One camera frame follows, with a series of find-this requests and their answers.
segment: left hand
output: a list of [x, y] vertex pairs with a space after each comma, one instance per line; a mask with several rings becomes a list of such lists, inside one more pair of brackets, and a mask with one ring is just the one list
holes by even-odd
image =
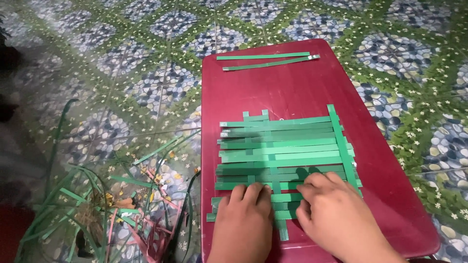
[[273, 234], [271, 189], [253, 183], [234, 187], [219, 203], [207, 263], [263, 263]]

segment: patterned floor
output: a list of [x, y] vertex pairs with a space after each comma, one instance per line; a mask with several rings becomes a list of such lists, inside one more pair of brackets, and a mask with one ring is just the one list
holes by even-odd
[[[48, 156], [61, 111], [77, 98], [62, 128], [58, 163], [85, 164], [104, 177], [127, 173], [116, 155], [131, 161], [201, 127], [204, 57], [325, 39], [432, 215], [442, 240], [437, 258], [461, 263], [468, 262], [466, 6], [465, 0], [20, 0], [0, 13], [12, 35], [7, 44], [41, 49], [14, 77], [35, 146]], [[186, 189], [200, 165], [200, 138], [162, 166], [169, 194]], [[143, 165], [155, 167], [161, 158]], [[130, 172], [143, 178], [140, 168]], [[87, 182], [73, 183], [78, 191]], [[133, 191], [108, 183], [125, 195]], [[199, 187], [193, 196], [199, 210]], [[151, 215], [160, 217], [162, 207]], [[200, 252], [197, 215], [190, 244], [187, 229], [178, 237], [179, 260], [187, 249], [193, 261]], [[138, 259], [135, 245], [123, 243], [128, 235], [127, 225], [118, 225], [112, 244], [123, 246], [121, 262]], [[42, 250], [62, 262], [69, 245], [67, 238], [46, 239]]]

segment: red table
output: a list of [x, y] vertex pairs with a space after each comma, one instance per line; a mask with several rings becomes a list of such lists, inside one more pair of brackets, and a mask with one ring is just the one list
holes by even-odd
[[[282, 59], [203, 60], [202, 136], [202, 255], [206, 262], [212, 244], [214, 223], [206, 222], [211, 198], [228, 195], [215, 191], [221, 121], [242, 121], [242, 112], [261, 115], [268, 109], [270, 120], [327, 116], [334, 104], [344, 126], [344, 135], [354, 146], [357, 170], [365, 202], [372, 210], [390, 244], [404, 257], [435, 253], [440, 242], [435, 227], [388, 147], [348, 75], [328, 43], [321, 39], [230, 52], [229, 55], [262, 55], [309, 51], [319, 59], [281, 66], [227, 71], [223, 66], [243, 66]], [[297, 220], [287, 220], [289, 241], [274, 241], [269, 262], [336, 262], [313, 243]]]

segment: hand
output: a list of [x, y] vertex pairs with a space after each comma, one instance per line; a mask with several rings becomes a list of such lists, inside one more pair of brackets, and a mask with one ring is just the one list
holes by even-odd
[[268, 185], [234, 187], [219, 203], [207, 263], [263, 263], [271, 250], [273, 216]]
[[390, 246], [357, 191], [336, 173], [313, 173], [297, 190], [296, 215], [304, 232], [345, 263], [406, 261]]

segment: right hand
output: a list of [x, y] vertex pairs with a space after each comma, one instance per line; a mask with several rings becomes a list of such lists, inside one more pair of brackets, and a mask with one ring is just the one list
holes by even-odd
[[405, 263], [393, 250], [357, 191], [334, 172], [313, 173], [297, 190], [296, 215], [304, 232], [345, 263]]

